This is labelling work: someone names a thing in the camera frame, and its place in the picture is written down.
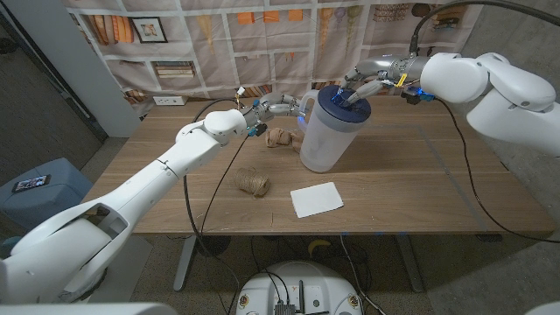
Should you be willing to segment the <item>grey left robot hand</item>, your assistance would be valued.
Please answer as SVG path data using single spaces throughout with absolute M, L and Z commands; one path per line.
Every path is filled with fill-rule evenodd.
M 269 93 L 254 101 L 251 109 L 255 124 L 266 123 L 276 116 L 306 117 L 301 101 L 291 95 Z

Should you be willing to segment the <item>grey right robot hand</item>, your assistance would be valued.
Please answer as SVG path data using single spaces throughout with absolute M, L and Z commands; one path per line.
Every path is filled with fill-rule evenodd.
M 383 55 L 360 61 L 344 77 L 341 90 L 353 93 L 341 103 L 349 107 L 359 100 L 376 95 L 385 85 L 418 81 L 429 57 Z

